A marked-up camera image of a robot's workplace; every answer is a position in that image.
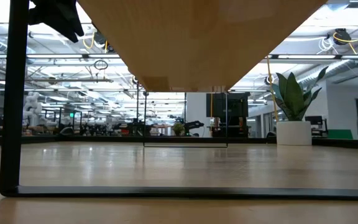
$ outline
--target ceiling pipe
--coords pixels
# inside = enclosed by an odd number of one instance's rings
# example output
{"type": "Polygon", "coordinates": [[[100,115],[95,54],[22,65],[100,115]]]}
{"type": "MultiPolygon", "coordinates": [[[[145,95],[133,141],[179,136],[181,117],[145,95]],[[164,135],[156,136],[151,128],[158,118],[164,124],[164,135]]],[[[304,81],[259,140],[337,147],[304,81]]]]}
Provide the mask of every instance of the ceiling pipe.
{"type": "MultiPolygon", "coordinates": [[[[315,68],[312,68],[311,70],[308,70],[305,73],[302,73],[296,77],[298,82],[302,83],[303,86],[309,85],[310,83],[313,83],[316,81],[317,76],[319,72],[327,67],[327,65],[318,65],[315,68]]],[[[346,72],[349,69],[357,68],[358,63],[356,63],[355,60],[341,60],[340,62],[334,62],[332,64],[329,64],[329,67],[326,71],[326,74],[324,76],[324,79],[333,77],[337,75],[338,73],[346,72]]]]}
{"type": "Polygon", "coordinates": [[[349,76],[349,77],[342,78],[340,80],[336,80],[335,82],[333,82],[333,84],[344,83],[344,82],[347,82],[347,81],[355,79],[355,78],[358,78],[358,75],[352,75],[352,76],[349,76]]]}
{"type": "Polygon", "coordinates": [[[109,80],[109,79],[102,79],[102,80],[90,80],[90,79],[66,79],[66,80],[54,80],[54,79],[50,79],[50,80],[47,80],[47,79],[27,79],[27,80],[24,80],[25,82],[113,82],[112,80],[109,80]]]}

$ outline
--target snake plant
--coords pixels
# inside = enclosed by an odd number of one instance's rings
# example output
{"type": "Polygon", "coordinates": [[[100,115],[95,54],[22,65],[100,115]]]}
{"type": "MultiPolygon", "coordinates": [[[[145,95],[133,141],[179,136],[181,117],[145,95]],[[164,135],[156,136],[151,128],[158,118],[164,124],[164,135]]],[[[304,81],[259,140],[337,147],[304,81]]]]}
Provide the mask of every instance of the snake plant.
{"type": "Polygon", "coordinates": [[[303,119],[310,103],[316,99],[321,88],[313,93],[311,90],[325,76],[327,68],[322,69],[316,81],[305,89],[301,83],[296,82],[292,72],[288,76],[288,79],[282,74],[277,73],[278,85],[272,85],[272,95],[275,98],[277,106],[283,110],[289,121],[301,121],[303,119]]]}

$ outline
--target ceiling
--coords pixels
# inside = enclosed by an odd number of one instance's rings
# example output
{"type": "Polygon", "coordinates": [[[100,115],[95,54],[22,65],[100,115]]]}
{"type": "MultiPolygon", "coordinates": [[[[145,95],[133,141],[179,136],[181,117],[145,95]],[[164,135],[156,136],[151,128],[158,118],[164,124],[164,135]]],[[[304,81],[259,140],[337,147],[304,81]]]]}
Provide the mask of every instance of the ceiling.
{"type": "MultiPolygon", "coordinates": [[[[3,44],[7,43],[9,2],[10,0],[0,0],[0,42],[3,44]]],[[[351,7],[352,3],[349,5],[349,1],[345,0],[329,2],[335,2],[335,4],[324,5],[316,11],[297,30],[278,45],[272,51],[272,54],[353,54],[349,45],[334,45],[334,47],[331,47],[329,41],[327,40],[326,43],[323,43],[322,38],[326,37],[327,34],[332,35],[335,28],[346,28],[353,39],[358,39],[358,7],[351,7]]],[[[74,44],[44,24],[29,26],[28,48],[31,49],[30,52],[33,54],[104,54],[103,46],[92,45],[92,36],[96,29],[91,24],[91,19],[79,5],[77,5],[77,10],[85,32],[83,39],[74,44]]],[[[354,43],[354,47],[358,51],[358,41],[354,43]]],[[[128,71],[124,62],[119,58],[104,59],[109,64],[108,68],[98,70],[93,66],[97,60],[91,58],[86,60],[72,58],[33,60],[27,65],[26,88],[59,90],[75,88],[92,90],[113,89],[114,91],[59,91],[58,93],[54,91],[40,91],[40,93],[43,95],[44,101],[46,97],[46,102],[84,103],[87,101],[88,103],[105,103],[105,105],[101,104],[99,106],[91,105],[91,108],[88,108],[89,106],[86,107],[88,110],[107,110],[108,113],[113,110],[111,113],[121,119],[135,117],[136,92],[134,89],[136,89],[136,84],[132,81],[130,71],[128,71]],[[49,83],[34,81],[48,78],[66,79],[69,82],[49,83]]],[[[5,60],[0,59],[1,79],[4,78],[4,65],[5,60]]],[[[290,72],[301,75],[315,66],[317,66],[316,63],[295,63],[288,61],[271,63],[270,70],[272,73],[278,72],[284,75],[288,75],[290,72]]],[[[358,74],[358,68],[338,74],[330,78],[330,81],[334,82],[339,78],[356,74],[358,74]]],[[[247,74],[244,74],[244,77],[234,87],[244,90],[266,89],[267,86],[264,80],[267,75],[267,64],[265,62],[259,63],[247,74]]],[[[358,85],[358,78],[350,79],[340,85],[358,85]]],[[[3,82],[0,82],[0,88],[3,88],[3,86],[3,82]]],[[[258,99],[260,94],[252,93],[250,98],[258,99]]],[[[140,94],[139,98],[144,99],[144,95],[140,94]]],[[[173,119],[168,118],[169,115],[181,116],[183,114],[184,93],[150,93],[148,99],[155,99],[155,102],[150,102],[150,105],[147,105],[150,108],[150,111],[147,111],[147,115],[155,117],[159,123],[172,122],[173,119]]],[[[86,109],[79,106],[76,107],[77,109],[86,109]]],[[[142,117],[144,115],[144,105],[139,107],[143,108],[139,110],[142,117]]]]}

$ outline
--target black metal table leg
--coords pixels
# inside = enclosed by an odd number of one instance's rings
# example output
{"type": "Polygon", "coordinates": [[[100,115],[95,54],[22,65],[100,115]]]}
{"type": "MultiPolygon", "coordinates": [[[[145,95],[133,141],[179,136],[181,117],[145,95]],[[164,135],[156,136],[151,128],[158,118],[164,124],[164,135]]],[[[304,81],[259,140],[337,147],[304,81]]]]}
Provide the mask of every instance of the black metal table leg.
{"type": "Polygon", "coordinates": [[[0,193],[19,186],[29,0],[11,0],[7,40],[0,193]]]}
{"type": "Polygon", "coordinates": [[[145,146],[146,141],[146,111],[147,111],[147,92],[145,91],[144,95],[144,132],[143,132],[143,147],[145,146]]]}

